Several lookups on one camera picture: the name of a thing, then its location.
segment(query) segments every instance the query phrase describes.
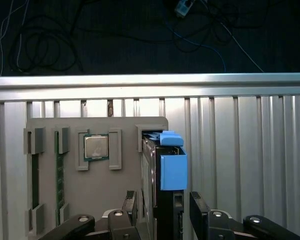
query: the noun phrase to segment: gray plastic clip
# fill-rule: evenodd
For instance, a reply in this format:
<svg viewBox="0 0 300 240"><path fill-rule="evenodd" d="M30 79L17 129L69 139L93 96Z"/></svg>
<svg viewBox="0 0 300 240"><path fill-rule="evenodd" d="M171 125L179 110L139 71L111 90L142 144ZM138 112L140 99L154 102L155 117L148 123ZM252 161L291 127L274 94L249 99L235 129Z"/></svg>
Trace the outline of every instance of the gray plastic clip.
<svg viewBox="0 0 300 240"><path fill-rule="evenodd" d="M88 134L90 130L88 128L79 128L75 130L74 139L74 160L75 169L77 171L88 171L89 162L85 161L85 146L84 146L84 135Z"/></svg>
<svg viewBox="0 0 300 240"><path fill-rule="evenodd" d="M59 154L69 152L69 127L56 127L53 131L59 133Z"/></svg>
<svg viewBox="0 0 300 240"><path fill-rule="evenodd" d="M138 152L142 152L142 133L143 131L165 131L168 130L167 126L161 124L137 124L138 128Z"/></svg>
<svg viewBox="0 0 300 240"><path fill-rule="evenodd" d="M28 236L36 237L45 228L44 204L25 212L26 233Z"/></svg>
<svg viewBox="0 0 300 240"><path fill-rule="evenodd" d="M44 127L23 129L24 154L39 154L44 152L44 133Z"/></svg>
<svg viewBox="0 0 300 240"><path fill-rule="evenodd" d="M60 224L63 222L67 221L70 217L70 208L69 204L65 203L61 208L60 208Z"/></svg>
<svg viewBox="0 0 300 240"><path fill-rule="evenodd" d="M109 169L120 170L122 168L121 129L109 130Z"/></svg>

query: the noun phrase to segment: metal screw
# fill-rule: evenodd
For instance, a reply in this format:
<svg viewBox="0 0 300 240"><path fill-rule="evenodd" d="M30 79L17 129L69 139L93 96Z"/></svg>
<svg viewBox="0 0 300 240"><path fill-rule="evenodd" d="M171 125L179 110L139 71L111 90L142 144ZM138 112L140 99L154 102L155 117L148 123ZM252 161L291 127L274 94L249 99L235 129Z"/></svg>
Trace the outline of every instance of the metal screw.
<svg viewBox="0 0 300 240"><path fill-rule="evenodd" d="M115 216L122 216L123 214L124 214L123 211L115 211L115 212L114 212L114 215L115 215Z"/></svg>
<svg viewBox="0 0 300 240"><path fill-rule="evenodd" d="M87 216L81 216L81 217L79 217L79 221L80 222L85 222L85 221L88 221L88 217Z"/></svg>
<svg viewBox="0 0 300 240"><path fill-rule="evenodd" d="M222 216L222 213L221 212L219 212L219 211L214 211L213 212L213 215L215 215L216 217L221 217Z"/></svg>
<svg viewBox="0 0 300 240"><path fill-rule="evenodd" d="M257 217L255 217L255 216L250 217L250 220L251 220L252 222L256 223L256 224L259 224L259 223L261 222L260 219L257 218Z"/></svg>

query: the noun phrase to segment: black clamp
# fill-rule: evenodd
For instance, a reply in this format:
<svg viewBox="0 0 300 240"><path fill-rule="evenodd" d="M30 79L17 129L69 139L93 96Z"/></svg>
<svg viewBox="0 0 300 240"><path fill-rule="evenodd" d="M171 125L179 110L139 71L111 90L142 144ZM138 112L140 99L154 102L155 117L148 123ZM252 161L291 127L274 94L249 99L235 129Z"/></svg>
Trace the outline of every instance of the black clamp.
<svg viewBox="0 0 300 240"><path fill-rule="evenodd" d="M122 209L97 222L91 215L75 215L39 240L140 240L137 215L137 192L127 191Z"/></svg>
<svg viewBox="0 0 300 240"><path fill-rule="evenodd" d="M189 208L198 240L300 240L300 236L266 217L247 216L242 224L225 211L210 210L196 191L190 192Z"/></svg>

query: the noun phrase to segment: ridged metal panel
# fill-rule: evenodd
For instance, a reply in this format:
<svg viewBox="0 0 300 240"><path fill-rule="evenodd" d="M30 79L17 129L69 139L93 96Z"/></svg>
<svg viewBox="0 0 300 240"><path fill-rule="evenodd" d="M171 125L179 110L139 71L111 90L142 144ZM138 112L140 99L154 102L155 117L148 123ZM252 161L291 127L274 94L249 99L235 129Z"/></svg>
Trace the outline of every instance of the ridged metal panel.
<svg viewBox="0 0 300 240"><path fill-rule="evenodd" d="M27 119L106 117L102 91L113 99L114 117L168 119L185 139L188 189L201 192L211 208L237 220L264 215L300 235L300 82L243 82L0 89L0 240L26 239ZM184 239L192 239L187 217L184 224Z"/></svg>

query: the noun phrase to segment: dark floor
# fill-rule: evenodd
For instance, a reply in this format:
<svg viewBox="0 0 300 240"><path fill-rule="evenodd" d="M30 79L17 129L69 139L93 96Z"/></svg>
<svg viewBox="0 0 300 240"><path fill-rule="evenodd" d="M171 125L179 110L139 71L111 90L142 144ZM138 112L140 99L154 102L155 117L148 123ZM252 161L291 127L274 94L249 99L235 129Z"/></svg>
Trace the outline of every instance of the dark floor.
<svg viewBox="0 0 300 240"><path fill-rule="evenodd" d="M148 40L171 40L172 33L166 28L163 20L162 0L100 0L84 7L78 26L94 28L108 32L129 34ZM209 0L216 4L232 3L241 13L257 9L265 9L267 0ZM270 0L271 4L279 0ZM14 0L14 8L22 5L24 0ZM8 15L11 0L0 0L0 27L2 20ZM65 17L72 20L79 0L30 0L27 18L45 14L64 25L69 31L70 25ZM191 11L201 13L205 9L197 0ZM166 12L169 22L174 25L178 21L175 16ZM239 25L258 25L263 21L266 11L241 16ZM24 8L14 13L10 19L3 44L3 76L19 76L24 73L12 71L8 54L13 40L21 26ZM191 14L182 20L176 31L187 35L207 23L207 17ZM56 28L54 23L36 21L37 26ZM224 29L216 29L221 37L228 38ZM200 42L204 33L191 39ZM31 32L25 33L24 42ZM233 35L254 61L267 73L300 72L300 0L286 0L269 8L263 27L258 29L234 29ZM83 67L83 72L75 64L67 71L34 68L28 75L99 75L99 74L140 74L140 73L223 73L224 67L220 57L212 50L201 47L193 53L179 51L173 43L144 43L117 36L100 35L74 31L72 37ZM178 41L185 50L195 46ZM258 73L254 64L232 40L222 45L210 34L205 45L217 49L226 64L227 73ZM35 45L29 43L30 55ZM69 48L60 43L60 59L55 66L63 68L73 61ZM57 56L57 45L50 44L47 59L53 61ZM30 64L25 49L21 50L20 66Z"/></svg>

